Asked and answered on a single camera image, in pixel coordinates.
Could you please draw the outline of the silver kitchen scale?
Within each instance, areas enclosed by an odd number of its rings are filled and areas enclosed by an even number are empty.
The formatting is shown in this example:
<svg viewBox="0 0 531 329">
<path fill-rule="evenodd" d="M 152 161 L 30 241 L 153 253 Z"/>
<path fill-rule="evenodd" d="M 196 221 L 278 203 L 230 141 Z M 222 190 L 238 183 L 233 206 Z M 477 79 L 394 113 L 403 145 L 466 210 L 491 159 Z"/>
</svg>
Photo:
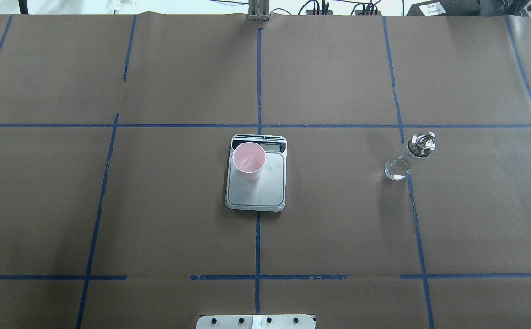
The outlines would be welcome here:
<svg viewBox="0 0 531 329">
<path fill-rule="evenodd" d="M 259 144 L 267 156 L 261 174 L 254 180 L 242 177 L 233 162 L 234 151 L 247 142 Z M 234 135 L 228 156 L 225 205 L 234 210 L 282 211 L 286 202 L 287 147 L 287 139 L 279 135 Z"/>
</svg>

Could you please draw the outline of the pink plastic cup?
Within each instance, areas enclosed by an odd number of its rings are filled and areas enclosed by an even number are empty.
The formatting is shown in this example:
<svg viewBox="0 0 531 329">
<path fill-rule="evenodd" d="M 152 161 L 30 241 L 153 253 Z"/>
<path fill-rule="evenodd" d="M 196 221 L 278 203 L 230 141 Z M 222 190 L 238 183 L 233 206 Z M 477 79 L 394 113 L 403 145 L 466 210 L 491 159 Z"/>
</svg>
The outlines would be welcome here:
<svg viewBox="0 0 531 329">
<path fill-rule="evenodd" d="M 244 142 L 238 145 L 232 156 L 233 165 L 246 180 L 260 177 L 267 161 L 267 154 L 258 143 Z"/>
</svg>

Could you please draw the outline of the black box with label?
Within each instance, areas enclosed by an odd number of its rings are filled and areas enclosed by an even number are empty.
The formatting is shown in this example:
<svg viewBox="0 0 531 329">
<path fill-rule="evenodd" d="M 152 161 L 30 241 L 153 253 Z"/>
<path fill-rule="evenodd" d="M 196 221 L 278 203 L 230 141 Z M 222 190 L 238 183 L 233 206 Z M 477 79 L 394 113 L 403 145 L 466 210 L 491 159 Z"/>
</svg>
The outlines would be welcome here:
<svg viewBox="0 0 531 329">
<path fill-rule="evenodd" d="M 479 0 L 427 0 L 412 4 L 406 16 L 479 16 Z"/>
</svg>

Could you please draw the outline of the clear glass sauce bottle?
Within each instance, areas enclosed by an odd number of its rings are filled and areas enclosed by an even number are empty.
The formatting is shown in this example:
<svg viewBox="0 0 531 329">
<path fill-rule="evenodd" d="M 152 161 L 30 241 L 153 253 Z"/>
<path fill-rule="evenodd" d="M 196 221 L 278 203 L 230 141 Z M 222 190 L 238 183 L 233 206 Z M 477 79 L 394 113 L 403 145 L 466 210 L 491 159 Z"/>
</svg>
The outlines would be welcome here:
<svg viewBox="0 0 531 329">
<path fill-rule="evenodd" d="M 385 175 L 394 181 L 404 180 L 413 169 L 435 151 L 435 133 L 417 133 L 404 142 L 385 163 Z"/>
</svg>

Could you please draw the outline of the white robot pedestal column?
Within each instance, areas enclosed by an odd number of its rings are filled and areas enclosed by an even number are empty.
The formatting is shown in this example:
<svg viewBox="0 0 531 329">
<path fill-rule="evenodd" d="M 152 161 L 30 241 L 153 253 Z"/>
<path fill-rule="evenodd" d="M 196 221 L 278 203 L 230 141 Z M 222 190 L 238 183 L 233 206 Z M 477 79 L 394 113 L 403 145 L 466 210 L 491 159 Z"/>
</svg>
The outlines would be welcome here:
<svg viewBox="0 0 531 329">
<path fill-rule="evenodd" d="M 197 329 L 317 329 L 314 315 L 247 314 L 201 316 Z"/>
</svg>

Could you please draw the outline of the aluminium frame post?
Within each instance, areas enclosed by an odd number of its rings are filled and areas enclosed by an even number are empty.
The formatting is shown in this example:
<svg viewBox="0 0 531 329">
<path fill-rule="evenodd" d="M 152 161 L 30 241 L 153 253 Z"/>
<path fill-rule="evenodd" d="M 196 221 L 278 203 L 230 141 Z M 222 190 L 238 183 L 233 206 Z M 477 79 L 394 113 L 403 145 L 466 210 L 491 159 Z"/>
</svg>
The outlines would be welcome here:
<svg viewBox="0 0 531 329">
<path fill-rule="evenodd" d="M 247 0 L 249 21 L 269 21 L 271 11 L 269 0 Z"/>
</svg>

